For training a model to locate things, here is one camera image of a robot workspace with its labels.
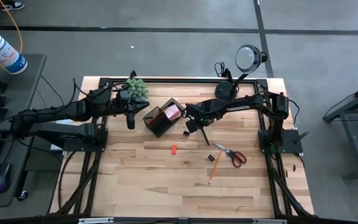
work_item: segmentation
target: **wooden tabletop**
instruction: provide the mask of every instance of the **wooden tabletop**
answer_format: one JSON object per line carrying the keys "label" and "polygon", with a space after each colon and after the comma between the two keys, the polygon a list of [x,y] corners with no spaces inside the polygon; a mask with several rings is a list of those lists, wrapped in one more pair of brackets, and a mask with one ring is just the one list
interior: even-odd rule
{"label": "wooden tabletop", "polygon": [[[82,90],[97,89],[99,78],[84,77]],[[267,80],[269,91],[286,94],[283,79]],[[266,162],[257,137],[260,127],[256,110],[227,113],[223,119],[205,128],[211,142],[241,151],[248,159],[247,164],[235,168],[231,159],[222,154],[216,175],[208,185],[214,162],[207,157],[218,152],[217,147],[208,146],[201,131],[184,140],[186,119],[180,119],[157,138],[145,127],[142,118],[170,98],[183,106],[212,99],[216,84],[148,83],[147,86],[150,106],[135,116],[135,130],[127,129],[123,115],[108,118],[108,144],[101,158],[92,216],[272,218]],[[252,85],[240,85],[239,96],[253,94]],[[290,115],[284,128],[292,127]],[[172,144],[177,145],[176,155],[171,153]],[[62,181],[62,203],[78,185],[83,156],[80,152],[75,154],[67,165]],[[302,206],[313,213],[300,159],[289,154],[282,157],[284,170],[288,173],[288,187]],[[293,171],[293,165],[296,165],[296,171]],[[281,190],[278,194],[284,212]],[[50,212],[57,208],[55,191]]]}

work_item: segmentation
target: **yellow pencil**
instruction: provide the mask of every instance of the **yellow pencil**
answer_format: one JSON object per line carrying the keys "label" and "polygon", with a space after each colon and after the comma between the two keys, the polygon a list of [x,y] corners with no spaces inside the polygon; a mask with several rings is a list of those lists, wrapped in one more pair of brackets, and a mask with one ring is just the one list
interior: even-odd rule
{"label": "yellow pencil", "polygon": [[214,177],[216,168],[218,167],[218,163],[219,163],[219,159],[221,158],[221,154],[222,154],[222,150],[219,150],[219,155],[218,155],[218,158],[216,158],[214,170],[212,170],[212,174],[211,174],[211,177],[209,178],[208,184],[211,184],[211,181],[212,181],[212,178]]}

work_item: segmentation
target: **gray floor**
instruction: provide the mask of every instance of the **gray floor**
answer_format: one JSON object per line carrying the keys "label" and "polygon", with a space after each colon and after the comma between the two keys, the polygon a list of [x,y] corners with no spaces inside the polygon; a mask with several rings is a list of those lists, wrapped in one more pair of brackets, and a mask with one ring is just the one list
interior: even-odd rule
{"label": "gray floor", "polygon": [[[251,0],[25,0],[14,12],[24,26],[256,29]],[[358,30],[355,0],[259,0],[266,29]],[[0,12],[0,23],[11,24]],[[14,31],[2,31],[13,46]],[[242,44],[261,47],[259,34],[172,32],[23,31],[24,53],[48,56],[44,76],[68,100],[71,78],[86,75],[215,76],[215,62],[225,61],[233,74],[234,54]],[[306,174],[315,213],[358,220],[358,181],[342,175],[357,171],[341,123],[321,117],[333,104],[358,90],[358,35],[267,35],[274,77],[284,78],[290,98],[301,106],[296,126],[304,138]],[[250,77],[266,77],[261,66]],[[47,104],[58,98],[42,81]],[[56,173],[34,172],[26,186],[35,192],[0,210],[0,218],[47,212]]]}

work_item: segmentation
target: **white bottle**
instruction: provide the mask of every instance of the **white bottle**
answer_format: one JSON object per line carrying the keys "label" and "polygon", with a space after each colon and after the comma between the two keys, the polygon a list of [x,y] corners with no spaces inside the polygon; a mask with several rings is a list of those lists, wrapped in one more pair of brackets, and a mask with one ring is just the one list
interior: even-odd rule
{"label": "white bottle", "polygon": [[20,74],[27,68],[27,60],[1,36],[0,67],[12,75]]}

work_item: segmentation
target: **shoe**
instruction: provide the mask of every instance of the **shoe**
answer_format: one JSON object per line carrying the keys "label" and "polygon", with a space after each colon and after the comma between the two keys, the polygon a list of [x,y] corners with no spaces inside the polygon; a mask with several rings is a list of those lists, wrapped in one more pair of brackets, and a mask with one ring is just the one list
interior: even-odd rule
{"label": "shoe", "polygon": [[[8,11],[10,10],[21,10],[22,8],[24,8],[24,4],[21,2],[15,2],[15,1],[11,1],[11,0],[5,0],[4,2],[5,7]],[[3,12],[6,12],[4,6],[0,5],[0,9]]]}

